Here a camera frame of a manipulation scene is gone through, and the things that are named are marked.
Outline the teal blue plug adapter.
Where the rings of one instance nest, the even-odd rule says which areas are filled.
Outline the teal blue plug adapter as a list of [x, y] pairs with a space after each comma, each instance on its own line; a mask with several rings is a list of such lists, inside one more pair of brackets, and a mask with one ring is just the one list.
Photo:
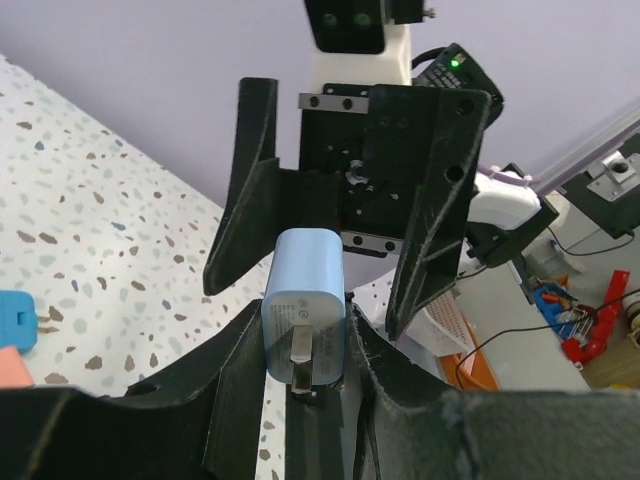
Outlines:
[[29, 352], [37, 343], [38, 317], [33, 297], [19, 290], [0, 293], [1, 347], [15, 347]]

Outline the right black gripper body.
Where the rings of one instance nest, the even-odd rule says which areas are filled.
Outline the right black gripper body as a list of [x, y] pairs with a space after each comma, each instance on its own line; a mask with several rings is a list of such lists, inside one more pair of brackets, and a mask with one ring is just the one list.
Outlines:
[[324, 228], [349, 252], [400, 253], [427, 170], [440, 92], [327, 84], [302, 93], [299, 163], [281, 182], [283, 228]]

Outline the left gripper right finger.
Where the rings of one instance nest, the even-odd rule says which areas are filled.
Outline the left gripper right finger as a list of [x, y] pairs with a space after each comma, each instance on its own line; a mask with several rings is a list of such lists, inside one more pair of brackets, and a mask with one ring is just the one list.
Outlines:
[[633, 391], [465, 392], [348, 307], [344, 383], [286, 400], [289, 479], [635, 479]]

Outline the pink charger plug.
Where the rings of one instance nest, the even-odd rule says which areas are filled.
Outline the pink charger plug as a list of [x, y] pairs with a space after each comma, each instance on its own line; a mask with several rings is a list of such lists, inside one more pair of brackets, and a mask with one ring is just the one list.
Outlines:
[[23, 388], [34, 385], [19, 351], [14, 346], [0, 350], [0, 387]]

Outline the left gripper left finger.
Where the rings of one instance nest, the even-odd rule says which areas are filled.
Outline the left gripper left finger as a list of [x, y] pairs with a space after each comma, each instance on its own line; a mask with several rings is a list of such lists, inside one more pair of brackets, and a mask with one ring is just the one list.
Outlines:
[[252, 479], [266, 377], [261, 303], [131, 385], [1, 392], [4, 479]]

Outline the light blue charger plug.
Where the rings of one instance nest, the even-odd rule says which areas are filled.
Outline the light blue charger plug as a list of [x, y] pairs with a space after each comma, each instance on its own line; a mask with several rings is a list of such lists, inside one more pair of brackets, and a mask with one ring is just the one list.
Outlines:
[[261, 303], [266, 364], [292, 384], [308, 364], [310, 384], [337, 382], [344, 371], [346, 297], [343, 244], [328, 229], [293, 228], [276, 241]]

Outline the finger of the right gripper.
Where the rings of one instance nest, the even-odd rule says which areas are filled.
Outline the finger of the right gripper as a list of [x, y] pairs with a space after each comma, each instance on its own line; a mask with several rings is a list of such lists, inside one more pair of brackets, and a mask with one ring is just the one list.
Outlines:
[[277, 101], [277, 80], [247, 77], [240, 81], [227, 199], [203, 271], [207, 295], [230, 287], [274, 248]]
[[387, 303], [385, 331], [391, 340], [455, 284], [491, 105], [483, 90], [422, 88], [420, 93], [436, 100], [435, 124]]

